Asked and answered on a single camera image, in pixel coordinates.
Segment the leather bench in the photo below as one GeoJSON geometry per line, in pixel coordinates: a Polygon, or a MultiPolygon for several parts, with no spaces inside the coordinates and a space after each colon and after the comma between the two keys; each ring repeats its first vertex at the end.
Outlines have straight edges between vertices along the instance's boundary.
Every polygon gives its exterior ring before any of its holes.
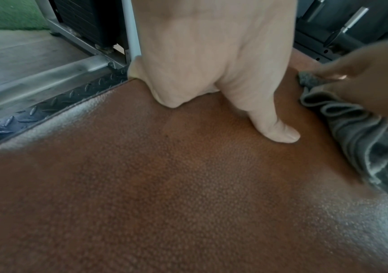
{"type": "Polygon", "coordinates": [[[220,94],[178,109],[128,81],[0,143],[0,272],[388,272],[388,196],[298,98],[273,143],[220,94]]]}

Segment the concrete floor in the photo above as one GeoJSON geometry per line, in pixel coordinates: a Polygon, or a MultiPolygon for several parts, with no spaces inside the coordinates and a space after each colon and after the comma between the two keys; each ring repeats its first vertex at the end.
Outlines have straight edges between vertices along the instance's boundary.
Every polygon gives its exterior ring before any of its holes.
{"type": "Polygon", "coordinates": [[[48,31],[0,30],[0,84],[75,62],[88,55],[48,31]]]}

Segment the folded cloth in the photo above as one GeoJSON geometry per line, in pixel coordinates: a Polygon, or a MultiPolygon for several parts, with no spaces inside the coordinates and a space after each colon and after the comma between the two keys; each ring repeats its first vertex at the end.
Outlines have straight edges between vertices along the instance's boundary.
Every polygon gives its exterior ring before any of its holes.
{"type": "Polygon", "coordinates": [[[332,136],[363,180],[388,194],[388,117],[375,115],[329,92],[310,92],[330,80],[300,72],[299,81],[304,86],[302,105],[325,118],[332,136]]]}

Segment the green grass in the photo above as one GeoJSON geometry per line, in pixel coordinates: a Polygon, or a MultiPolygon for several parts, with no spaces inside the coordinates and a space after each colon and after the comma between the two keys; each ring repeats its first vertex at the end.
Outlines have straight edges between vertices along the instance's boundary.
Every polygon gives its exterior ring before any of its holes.
{"type": "Polygon", "coordinates": [[[35,0],[0,0],[0,29],[42,30],[47,24],[35,0]]]}

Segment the black diamond plate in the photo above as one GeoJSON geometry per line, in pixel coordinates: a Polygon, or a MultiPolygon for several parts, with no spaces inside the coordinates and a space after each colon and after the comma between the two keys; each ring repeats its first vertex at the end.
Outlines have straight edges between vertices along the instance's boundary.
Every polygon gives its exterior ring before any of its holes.
{"type": "Polygon", "coordinates": [[[126,80],[128,67],[115,70],[113,73],[93,80],[88,84],[47,99],[22,111],[15,112],[0,119],[0,141],[19,133],[35,123],[73,105],[85,98],[103,92],[126,80]]]}

